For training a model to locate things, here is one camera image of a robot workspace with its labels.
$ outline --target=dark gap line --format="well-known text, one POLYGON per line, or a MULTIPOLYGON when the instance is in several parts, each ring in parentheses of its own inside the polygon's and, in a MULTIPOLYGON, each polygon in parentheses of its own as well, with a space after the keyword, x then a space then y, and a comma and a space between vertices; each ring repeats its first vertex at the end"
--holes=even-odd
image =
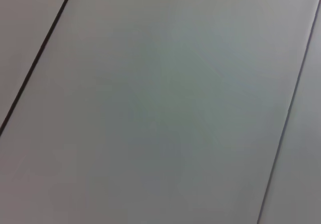
POLYGON ((44 52, 44 49, 45 49, 45 47, 46 47, 46 45, 47 45, 47 43, 48 43, 48 41, 49 41, 49 39, 50 39, 50 37, 51 37, 54 29, 55 29, 55 27, 56 27, 56 25, 57 25, 57 23, 58 23, 58 21, 59 21, 59 19, 60 19, 60 16, 61 16, 62 12, 64 11, 64 8, 65 8, 67 2, 68 2, 68 0, 64 0, 64 2, 62 3, 62 5, 61 5, 61 7, 60 7, 60 9, 59 9, 59 11, 58 11, 55 19, 54 19, 54 22, 52 23, 52 25, 51 25, 51 27, 50 27, 50 29, 49 29, 49 32, 47 33, 44 41, 42 42, 42 45, 41 45, 41 47, 40 47, 40 49, 39 49, 39 51, 38 51, 38 53, 37 53, 37 55, 36 55, 36 57, 35 57, 32 65, 31 65, 31 67, 30 67, 30 69, 29 69, 29 71, 28 71, 28 73, 27 73, 27 75, 26 75, 26 77, 25 77, 25 80, 24 80, 23 84, 21 85, 21 87, 20 87, 20 89, 19 89, 19 91, 18 91, 18 94, 17 94, 15 100, 13 101, 13 103, 12 103, 12 105, 11 105, 8 113, 7 113, 7 116, 6 116, 5 120, 4 120, 3 123, 1 124, 1 127, 0 127, 0 137, 1 137, 2 133, 4 132, 5 127, 7 126, 7 124, 8 124, 8 122, 9 122, 9 119, 10 119, 12 113, 13 113, 14 110, 15 110, 16 105, 17 105, 17 103, 18 103, 18 101, 19 101, 19 99, 20 99, 23 91, 25 90, 25 88, 26 88, 26 86, 27 86, 27 83, 28 83, 28 81, 29 81, 29 79, 30 79, 30 77, 31 77, 34 69, 36 68, 36 65, 37 65, 37 63, 38 63, 38 61, 39 61, 42 53, 44 52))
POLYGON ((297 87, 298 87, 298 84, 299 84, 299 81, 300 81, 300 78, 301 78, 303 66, 305 64, 305 59, 306 59, 307 52, 308 52, 308 49, 309 49, 309 46, 310 46, 310 41, 311 41, 311 38, 312 38, 315 22, 316 22, 316 19, 317 19, 317 14, 318 14, 318 11, 319 11, 319 8, 320 8, 320 3, 321 3, 321 0, 319 0, 319 2, 317 4, 317 8, 316 8, 314 20, 313 20, 313 23, 312 23, 309 39, 307 41, 304 57, 303 57, 303 60, 302 60, 302 63, 301 63, 301 68, 300 68, 300 71, 299 71, 299 74, 298 74, 298 77, 297 77, 297 81, 296 81, 296 84, 295 84, 293 96, 292 96, 292 99, 291 99, 291 103, 290 103, 289 109, 287 111, 286 120, 285 120, 285 123, 284 123, 284 126, 283 126, 282 134, 281 134, 281 137, 280 137, 280 141, 279 141, 279 144, 278 144, 278 147, 277 147, 277 150, 276 150, 275 158, 274 158, 272 169, 271 169, 271 172, 270 172, 269 180, 267 182, 267 186, 266 186, 266 189, 265 189, 265 193, 264 193, 263 201, 262 201, 262 204, 261 204, 259 217, 257 219, 257 224, 260 223, 261 218, 262 218, 262 213, 263 213, 263 209, 264 209, 264 206, 265 206, 266 198, 267 198, 267 195, 268 195, 268 192, 269 192, 269 189, 270 189, 270 185, 271 185, 271 181, 272 181, 272 178, 273 178, 273 173, 274 173, 274 170, 275 170, 276 162, 277 162, 277 159, 278 159, 279 154, 280 154, 280 149, 281 149, 281 146, 282 146, 284 133, 285 133, 285 130, 286 130, 286 127, 287 127, 287 123, 289 121, 289 117, 290 117, 290 114, 291 114, 291 110, 292 110, 294 98, 295 98, 295 95, 296 95, 297 87))

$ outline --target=white tile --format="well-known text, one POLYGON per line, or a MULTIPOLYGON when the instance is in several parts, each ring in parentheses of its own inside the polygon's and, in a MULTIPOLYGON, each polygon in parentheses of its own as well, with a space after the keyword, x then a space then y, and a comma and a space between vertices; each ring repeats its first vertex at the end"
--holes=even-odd
POLYGON ((64 0, 0 0, 0 125, 64 0))
POLYGON ((44 222, 256 223, 317 2, 69 0, 3 195, 44 222))

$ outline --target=white wall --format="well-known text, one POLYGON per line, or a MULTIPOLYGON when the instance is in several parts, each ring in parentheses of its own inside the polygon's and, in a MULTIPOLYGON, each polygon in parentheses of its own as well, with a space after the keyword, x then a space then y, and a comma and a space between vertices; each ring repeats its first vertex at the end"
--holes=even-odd
POLYGON ((321 220, 321 13, 294 99, 262 223, 321 220))
POLYGON ((0 0, 0 125, 64 0, 0 0))
POLYGON ((0 138, 0 218, 256 223, 317 1, 70 0, 0 138))

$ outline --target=flat surface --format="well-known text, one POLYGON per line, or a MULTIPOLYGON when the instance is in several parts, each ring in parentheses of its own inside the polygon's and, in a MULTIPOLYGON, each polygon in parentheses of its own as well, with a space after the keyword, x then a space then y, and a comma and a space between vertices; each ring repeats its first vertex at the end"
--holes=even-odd
POLYGON ((263 213, 263 224, 321 220, 321 13, 263 213))
POLYGON ((64 0, 0 0, 0 125, 64 0))
POLYGON ((0 217, 255 224, 317 2, 69 0, 0 138, 0 217))

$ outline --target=gray surface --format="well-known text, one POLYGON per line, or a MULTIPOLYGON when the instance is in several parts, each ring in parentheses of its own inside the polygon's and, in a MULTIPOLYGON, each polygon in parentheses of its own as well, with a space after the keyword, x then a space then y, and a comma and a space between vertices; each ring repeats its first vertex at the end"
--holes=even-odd
POLYGON ((64 0, 0 0, 0 125, 64 0))
POLYGON ((0 139, 0 218, 256 223, 317 1, 70 0, 0 139))
POLYGON ((263 224, 320 223, 320 64, 319 12, 263 212, 263 224))

